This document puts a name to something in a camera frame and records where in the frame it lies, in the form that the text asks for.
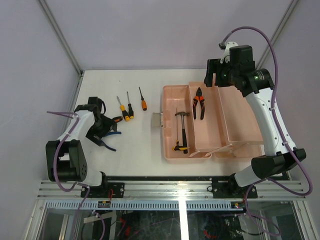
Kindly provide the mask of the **pink plastic tool box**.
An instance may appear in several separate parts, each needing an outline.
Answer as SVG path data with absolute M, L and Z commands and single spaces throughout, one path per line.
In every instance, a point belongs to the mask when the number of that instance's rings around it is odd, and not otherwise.
M 262 155 L 263 139 L 257 120 L 242 94 L 234 87 L 206 87 L 191 81 L 162 89 L 161 111 L 152 124 L 162 130 L 163 155 L 175 164 L 201 163 L 216 158 L 252 159 Z M 188 153 L 176 145 L 176 109 L 187 112 L 184 125 Z M 177 116 L 179 144 L 183 145 L 182 120 Z

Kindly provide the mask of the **claw hammer black handle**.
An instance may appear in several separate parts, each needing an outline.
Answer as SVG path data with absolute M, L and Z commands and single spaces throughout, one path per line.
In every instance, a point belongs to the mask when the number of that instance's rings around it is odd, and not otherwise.
M 181 117 L 181 127 L 182 127 L 182 146 L 186 148 L 186 150 L 183 151 L 184 154 L 188 153 L 188 143 L 187 143 L 187 135 L 186 135 L 186 130 L 185 130 L 185 121 L 184 117 L 188 117 L 190 115 L 189 112 L 185 111 L 180 111 L 177 112 L 178 116 Z

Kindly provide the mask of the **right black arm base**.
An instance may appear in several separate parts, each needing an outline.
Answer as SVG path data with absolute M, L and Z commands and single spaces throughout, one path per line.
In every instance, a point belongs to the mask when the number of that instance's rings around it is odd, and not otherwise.
M 238 186 L 235 174 L 229 176 L 214 176 L 211 178 L 212 194 L 215 199 L 244 199 L 249 185 Z

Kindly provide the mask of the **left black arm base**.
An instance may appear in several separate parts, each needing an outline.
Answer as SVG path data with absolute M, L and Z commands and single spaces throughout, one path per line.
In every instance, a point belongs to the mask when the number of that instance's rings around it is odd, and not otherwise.
M 102 175 L 102 182 L 99 186 L 91 186 L 88 198 L 115 198 L 124 197 L 125 183 L 111 181 L 105 174 Z

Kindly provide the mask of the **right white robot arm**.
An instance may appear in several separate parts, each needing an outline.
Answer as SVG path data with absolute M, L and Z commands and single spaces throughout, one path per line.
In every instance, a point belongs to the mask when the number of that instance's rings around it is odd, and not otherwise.
M 272 98 L 276 86 L 267 69 L 256 69 L 252 47 L 236 42 L 220 47 L 223 56 L 207 61 L 204 84 L 208 88 L 234 86 L 241 92 L 254 113 L 264 145 L 264 155 L 254 157 L 250 166 L 229 177 L 228 192 L 237 198 L 247 186 L 291 170 L 307 154 L 289 135 Z

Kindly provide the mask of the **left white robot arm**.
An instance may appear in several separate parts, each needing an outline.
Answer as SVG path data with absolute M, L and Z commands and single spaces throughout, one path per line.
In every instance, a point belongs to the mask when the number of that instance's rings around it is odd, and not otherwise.
M 86 104 L 78 105 L 73 112 L 57 112 L 58 116 L 69 118 L 70 123 L 57 140 L 47 142 L 45 154 L 49 180 L 62 191 L 70 192 L 80 185 L 92 188 L 101 198 L 109 193 L 105 173 L 88 166 L 89 154 L 83 147 L 83 141 L 90 140 L 99 147 L 115 150 L 103 139 L 120 134 L 118 123 L 124 118 L 109 118 L 105 113 L 105 103 L 97 96 L 89 97 Z

